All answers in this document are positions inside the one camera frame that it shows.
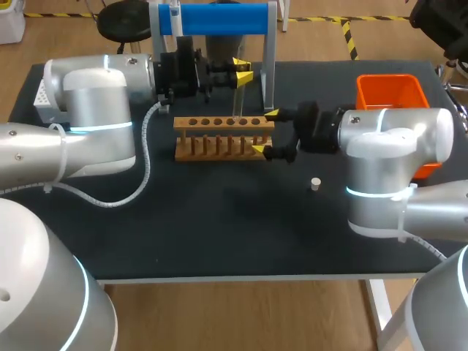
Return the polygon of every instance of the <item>wooden test tube rack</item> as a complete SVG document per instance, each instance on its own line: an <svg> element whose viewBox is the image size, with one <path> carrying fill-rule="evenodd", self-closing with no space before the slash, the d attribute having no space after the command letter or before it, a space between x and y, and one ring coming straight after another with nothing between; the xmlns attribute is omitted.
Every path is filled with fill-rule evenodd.
<svg viewBox="0 0 468 351"><path fill-rule="evenodd" d="M274 122L265 117L175 117L174 130L180 132L175 148L175 160L186 161L248 161L265 160L252 145L271 146ZM202 137L187 132L215 132ZM246 131L253 136L221 136L217 132Z"/></svg>

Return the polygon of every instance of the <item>wooden floor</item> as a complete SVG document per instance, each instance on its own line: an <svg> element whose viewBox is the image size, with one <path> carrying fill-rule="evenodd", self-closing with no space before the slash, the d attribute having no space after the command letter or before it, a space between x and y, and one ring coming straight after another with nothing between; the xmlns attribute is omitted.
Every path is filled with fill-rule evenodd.
<svg viewBox="0 0 468 351"><path fill-rule="evenodd" d="M100 1L90 2L99 11ZM415 0L291 2L291 17L405 16ZM87 12L83 0L28 0L26 11ZM361 60L444 61L442 50L406 21L352 22L351 32ZM260 40L248 39L248 59L260 59ZM203 38L196 43L203 46ZM27 19L22 43L0 45L0 121L7 120L32 64L116 48L90 19ZM149 41L143 50L151 52ZM277 59L333 61L350 55L341 26L290 23L288 32L278 36ZM412 282L386 284L395 309ZM110 296L119 319L119 351L375 350L367 301L357 281L119 285L110 288Z"/></svg>

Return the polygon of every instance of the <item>yellow and black tape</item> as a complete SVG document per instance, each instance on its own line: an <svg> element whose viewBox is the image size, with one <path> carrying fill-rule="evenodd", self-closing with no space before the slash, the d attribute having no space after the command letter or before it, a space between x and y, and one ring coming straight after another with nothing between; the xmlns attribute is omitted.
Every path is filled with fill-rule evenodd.
<svg viewBox="0 0 468 351"><path fill-rule="evenodd" d="M402 16L317 16L317 17L292 17L289 22L338 22L342 20L409 20Z"/></svg>
<svg viewBox="0 0 468 351"><path fill-rule="evenodd" d="M27 18L91 18L91 13L25 13ZM338 22L342 20L409 20L402 16L317 16L317 17L293 17L289 22Z"/></svg>
<svg viewBox="0 0 468 351"><path fill-rule="evenodd" d="M359 59L359 56L358 51L356 50L354 39L351 35L350 22L348 20L342 20L341 27L343 28L344 38L346 39L346 44L348 46L348 51L350 52L351 59L353 61L357 61Z"/></svg>
<svg viewBox="0 0 468 351"><path fill-rule="evenodd" d="M91 18L91 13L25 13L26 18Z"/></svg>

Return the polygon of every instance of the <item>orange plastic bin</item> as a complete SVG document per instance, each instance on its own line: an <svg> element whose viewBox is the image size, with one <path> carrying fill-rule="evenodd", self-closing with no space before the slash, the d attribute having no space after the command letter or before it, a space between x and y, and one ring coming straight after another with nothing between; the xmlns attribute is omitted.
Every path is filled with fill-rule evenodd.
<svg viewBox="0 0 468 351"><path fill-rule="evenodd" d="M383 108L429 108L426 96L414 75L361 75L358 77L357 110ZM431 163L422 166L415 179L428 178L441 166Z"/></svg>

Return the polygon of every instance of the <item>white box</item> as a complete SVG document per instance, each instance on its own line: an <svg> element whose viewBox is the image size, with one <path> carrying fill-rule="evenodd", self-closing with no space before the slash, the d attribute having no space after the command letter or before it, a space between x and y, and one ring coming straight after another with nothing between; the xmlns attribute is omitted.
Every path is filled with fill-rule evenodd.
<svg viewBox="0 0 468 351"><path fill-rule="evenodd" d="M62 112L57 108L52 107L45 93L44 80L41 80L39 88L37 89L36 99L34 99L34 106L39 113L43 123L65 123L67 120L67 113Z"/></svg>
<svg viewBox="0 0 468 351"><path fill-rule="evenodd" d="M24 0L12 0L10 7L0 10L0 44L20 42L26 21L23 14Z"/></svg>

